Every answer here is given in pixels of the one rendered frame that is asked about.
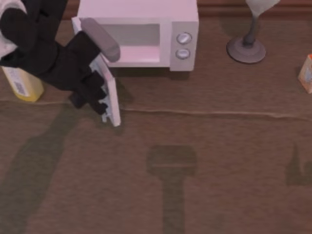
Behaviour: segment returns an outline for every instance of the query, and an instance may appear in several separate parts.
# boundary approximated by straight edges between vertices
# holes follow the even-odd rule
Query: white label
[[[27,92],[23,80],[20,77],[19,70],[16,68],[8,68],[8,67],[4,67],[4,69],[7,72],[8,79],[12,87],[14,88],[15,92],[24,97],[29,97],[29,93]]]

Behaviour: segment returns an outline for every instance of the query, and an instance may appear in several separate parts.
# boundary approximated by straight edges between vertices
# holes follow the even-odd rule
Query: sleeve
[[[12,41],[23,52],[30,51],[37,42],[36,23],[20,9],[5,10],[0,19],[0,30],[6,39]]]

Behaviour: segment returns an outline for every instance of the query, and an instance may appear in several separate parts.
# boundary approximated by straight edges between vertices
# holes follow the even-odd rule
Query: barcode
[[[24,90],[24,87],[20,83],[17,83],[17,82],[14,81],[14,84],[15,84],[15,87],[16,87],[16,90],[17,90],[18,94],[21,94],[23,96],[27,96],[26,92]]]

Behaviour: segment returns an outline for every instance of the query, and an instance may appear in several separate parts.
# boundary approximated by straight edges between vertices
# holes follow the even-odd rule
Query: pink microwave
[[[196,0],[80,0],[72,18],[74,32],[80,19],[93,18],[120,46],[109,67],[169,67],[194,69],[199,28]]]

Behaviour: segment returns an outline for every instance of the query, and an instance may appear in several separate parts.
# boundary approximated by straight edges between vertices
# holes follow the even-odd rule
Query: wooden wall
[[[197,0],[201,17],[213,16],[250,16],[245,0]],[[69,0],[64,19],[77,14],[79,0]],[[312,19],[312,0],[281,0],[264,17],[284,19]]]

